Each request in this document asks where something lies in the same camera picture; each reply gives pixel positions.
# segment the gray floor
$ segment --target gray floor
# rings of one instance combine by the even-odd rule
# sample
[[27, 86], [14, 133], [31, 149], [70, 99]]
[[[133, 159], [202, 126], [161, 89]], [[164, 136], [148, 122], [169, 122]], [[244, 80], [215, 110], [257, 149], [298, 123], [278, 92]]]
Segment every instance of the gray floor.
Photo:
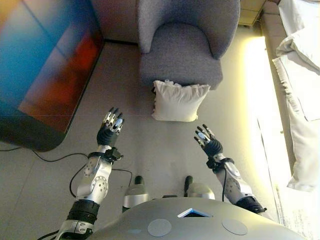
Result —
[[[244, 46], [249, 38], [258, 35], [254, 28], [238, 28], [222, 59], [224, 80], [199, 107], [198, 120], [190, 123], [154, 120], [154, 96], [138, 79], [138, 48], [107, 43], [67, 137], [59, 147], [41, 155], [55, 159], [69, 153], [95, 151], [101, 121], [106, 111], [116, 106], [126, 122], [116, 144], [125, 157], [114, 164], [115, 168], [130, 170], [133, 176], [142, 175], [153, 198], [182, 196], [185, 177], [192, 175], [195, 181], [208, 184], [220, 200], [221, 184], [207, 168], [206, 155], [193, 140], [196, 127], [206, 123], [222, 142], [225, 155], [235, 160], [260, 203], [277, 220], [261, 136], [254, 115], [248, 113], [246, 100]], [[0, 149], [10, 147], [0, 143]], [[73, 204], [70, 178], [85, 162], [83, 156], [72, 156], [46, 163], [28, 149], [1, 152], [0, 239], [34, 240], [57, 230]], [[112, 172], [109, 192], [96, 222], [98, 229], [121, 214], [129, 179], [126, 172]], [[74, 191], [79, 180], [80, 176], [74, 181]]]

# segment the white pillow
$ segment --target white pillow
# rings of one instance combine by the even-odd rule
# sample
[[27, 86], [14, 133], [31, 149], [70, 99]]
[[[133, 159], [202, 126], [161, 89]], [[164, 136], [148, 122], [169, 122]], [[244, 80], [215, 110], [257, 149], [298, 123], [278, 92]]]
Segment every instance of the white pillow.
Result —
[[276, 48], [278, 57], [296, 51], [307, 64], [320, 71], [320, 23], [305, 27], [287, 36]]
[[312, 26], [320, 20], [320, 4], [318, 2], [281, 0], [278, 7], [287, 36], [300, 29]]
[[159, 121], [192, 122], [198, 119], [197, 110], [210, 90], [209, 85], [181, 86], [173, 81], [156, 80], [153, 118]]

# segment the armchair backrest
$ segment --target armchair backrest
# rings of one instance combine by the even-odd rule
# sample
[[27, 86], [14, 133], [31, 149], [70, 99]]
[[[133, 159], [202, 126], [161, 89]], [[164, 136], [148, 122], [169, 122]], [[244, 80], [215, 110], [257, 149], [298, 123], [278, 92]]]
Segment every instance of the armchair backrest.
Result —
[[201, 29], [210, 50], [219, 59], [229, 47], [240, 15], [240, 0], [138, 0], [138, 41], [142, 53], [149, 53], [158, 27], [180, 22]]

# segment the wire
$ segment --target wire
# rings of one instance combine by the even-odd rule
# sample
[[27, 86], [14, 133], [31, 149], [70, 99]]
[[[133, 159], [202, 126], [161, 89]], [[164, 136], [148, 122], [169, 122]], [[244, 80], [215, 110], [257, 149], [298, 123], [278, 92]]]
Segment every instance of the wire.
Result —
[[87, 164], [83, 165], [74, 175], [73, 177], [71, 178], [70, 182], [69, 182], [69, 191], [70, 191], [70, 194], [75, 198], [76, 195], [72, 192], [72, 182], [73, 180], [75, 179], [75, 177], [77, 176], [77, 174], [86, 166]]
[[[70, 191], [70, 194], [75, 198], [76, 195], [73, 193], [72, 191], [72, 182], [73, 180], [75, 179], [75, 177], [77, 176], [77, 174], [86, 166], [87, 164], [83, 165], [74, 175], [73, 177], [71, 178], [70, 180], [70, 183], [69, 183], [69, 191]], [[128, 187], [130, 187], [131, 185], [131, 182], [132, 182], [132, 171], [129, 171], [129, 170], [124, 170], [124, 169], [117, 169], [117, 168], [113, 168], [112, 169], [113, 171], [120, 171], [120, 172], [127, 172], [127, 173], [130, 173], [130, 181], [129, 181], [129, 185]]]
[[12, 148], [12, 149], [0, 150], [0, 152], [10, 152], [10, 151], [17, 150], [17, 149], [22, 149], [22, 147], [15, 147], [15, 148]]
[[46, 235], [43, 235], [42, 237], [39, 237], [37, 240], [45, 239], [45, 238], [47, 238], [47, 237], [49, 237], [49, 236], [52, 236], [52, 235], [57, 234], [58, 232], [59, 232], [59, 230], [57, 230], [57, 231], [53, 231], [53, 232], [50, 232], [50, 233], [48, 233], [48, 234], [46, 234]]
[[86, 158], [88, 158], [88, 156], [84, 153], [81, 153], [81, 152], [75, 152], [75, 153], [71, 153], [71, 154], [68, 154], [66, 156], [63, 156], [63, 157], [60, 157], [58, 159], [55, 159], [55, 160], [47, 160], [47, 159], [44, 159], [43, 157], [41, 157], [37, 152], [35, 152], [34, 150], [31, 150], [35, 155], [37, 155], [38, 158], [40, 158], [41, 160], [47, 162], [47, 163], [54, 163], [54, 162], [58, 162], [62, 159], [65, 159], [67, 157], [70, 157], [70, 156], [73, 156], [73, 155], [83, 155], [83, 156], [86, 156]]
[[132, 181], [132, 171], [129, 171], [129, 170], [124, 170], [124, 169], [117, 169], [117, 168], [112, 168], [112, 170], [114, 170], [114, 171], [122, 171], [122, 172], [127, 172], [127, 173], [130, 173], [130, 181], [129, 181], [129, 185], [128, 185], [128, 187], [130, 187], [130, 185], [131, 185], [131, 181]]
[[225, 190], [226, 190], [226, 181], [227, 181], [227, 170], [226, 167], [224, 169], [224, 181], [223, 181], [223, 187], [222, 187], [222, 202], [225, 201]]

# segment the white sheet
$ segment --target white sheet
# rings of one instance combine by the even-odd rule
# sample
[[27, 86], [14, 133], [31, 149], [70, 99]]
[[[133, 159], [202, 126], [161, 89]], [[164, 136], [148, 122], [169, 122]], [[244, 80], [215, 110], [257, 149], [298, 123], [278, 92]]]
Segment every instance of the white sheet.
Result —
[[305, 118], [308, 121], [320, 119], [320, 73], [304, 62], [295, 51], [273, 62], [287, 94], [295, 94]]
[[314, 82], [315, 86], [308, 84], [315, 81], [308, 76], [314, 72], [308, 70], [310, 66], [295, 51], [273, 62], [286, 93], [296, 158], [288, 187], [309, 192], [319, 184], [320, 120], [308, 121], [306, 116], [312, 119], [320, 116], [320, 79]]
[[320, 21], [319, 2], [281, 0], [278, 7], [285, 32], [288, 36]]
[[286, 37], [276, 48], [278, 57], [296, 51], [299, 57], [320, 71], [320, 22], [305, 27]]

